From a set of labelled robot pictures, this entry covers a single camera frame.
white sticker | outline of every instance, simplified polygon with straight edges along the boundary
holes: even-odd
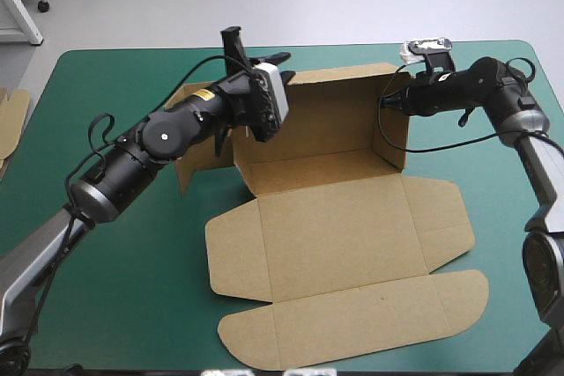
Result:
[[[439,82],[444,81],[445,79],[447,79],[451,75],[452,75],[452,72],[450,72],[449,74],[442,74],[437,81],[439,81]]]

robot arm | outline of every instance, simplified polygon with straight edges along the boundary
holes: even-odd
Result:
[[[190,146],[215,136],[219,155],[228,130],[236,126],[249,126],[260,142],[278,132],[288,112],[285,85],[294,73],[280,72],[277,65],[290,54],[247,58],[239,31],[230,27],[221,33],[224,78],[169,109],[153,111],[117,137],[113,148],[70,185],[71,204],[0,260],[0,374],[26,370],[35,298],[88,231],[115,220]]]
[[[491,57],[456,71],[447,39],[404,44],[406,63],[425,62],[413,82],[382,99],[408,115],[431,116],[464,110],[464,126],[475,107],[483,107],[501,142],[516,149],[538,199],[525,226],[523,265],[540,319],[552,330],[519,365],[519,375],[564,373],[564,153],[546,134],[550,122],[529,92],[526,77]]]

green table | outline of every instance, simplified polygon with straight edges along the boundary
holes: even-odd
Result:
[[[399,46],[283,48],[287,67],[308,70],[358,63],[399,63]],[[250,48],[264,55],[281,48]],[[0,254],[7,252],[65,202],[63,178],[87,153],[86,128],[100,112],[117,118],[115,131],[136,122],[179,76],[217,48],[90,50],[64,54],[48,81],[11,167],[0,184]],[[521,41],[457,43],[459,69],[491,55],[526,56]],[[221,63],[199,80],[220,77]],[[564,140],[564,120],[539,67],[531,86]],[[459,113],[414,118],[410,145],[452,143],[492,131],[482,111],[466,128]],[[523,225],[537,204],[514,151],[493,140],[426,155],[410,155],[411,175],[455,181],[463,191],[477,246],[442,271],[480,269],[491,297],[479,322],[461,335],[341,360],[340,370],[507,371],[529,352],[545,327],[538,320],[521,265]],[[221,344],[222,316],[255,307],[220,297],[209,286],[204,225],[252,198],[234,168],[197,173],[178,194],[172,166],[116,222],[91,232],[63,265],[33,339],[34,367],[73,362],[90,368],[198,369],[241,367]]]

box flap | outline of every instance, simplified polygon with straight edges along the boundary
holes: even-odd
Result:
[[[302,70],[297,72],[290,85],[316,84],[327,81],[341,81],[366,77],[377,77],[396,72],[397,66],[391,63],[367,63],[324,70]]]
[[[165,108],[174,106],[186,99],[190,94],[205,88],[210,82],[183,85],[167,102]],[[221,156],[215,156],[215,139],[208,138],[200,144],[190,147],[188,152],[174,162],[181,194],[188,189],[195,171],[233,166],[233,146],[228,137],[223,144]]]
[[[426,275],[474,236],[455,184],[395,173],[261,196],[206,242],[215,292],[278,302]]]
[[[230,314],[219,336],[245,365],[314,365],[456,335],[484,312],[477,270],[417,276]]]
[[[26,90],[16,90],[11,96],[0,91],[0,160],[16,150],[30,99]]]

cardboard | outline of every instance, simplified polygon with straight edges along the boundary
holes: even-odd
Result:
[[[402,175],[405,154],[376,128],[378,97],[395,70],[299,72],[269,143],[239,128],[222,158],[209,143],[177,162],[182,191],[195,170],[233,163],[256,196],[206,226],[212,289],[272,303],[219,323],[222,342],[246,365],[284,370],[430,341],[483,313],[480,272],[430,275],[474,245],[458,187]],[[409,78],[398,74],[390,90]],[[384,109],[382,123],[406,145],[407,117]]]
[[[5,171],[6,159],[18,146],[30,99],[26,90],[8,96],[7,90],[0,88],[0,175]]]

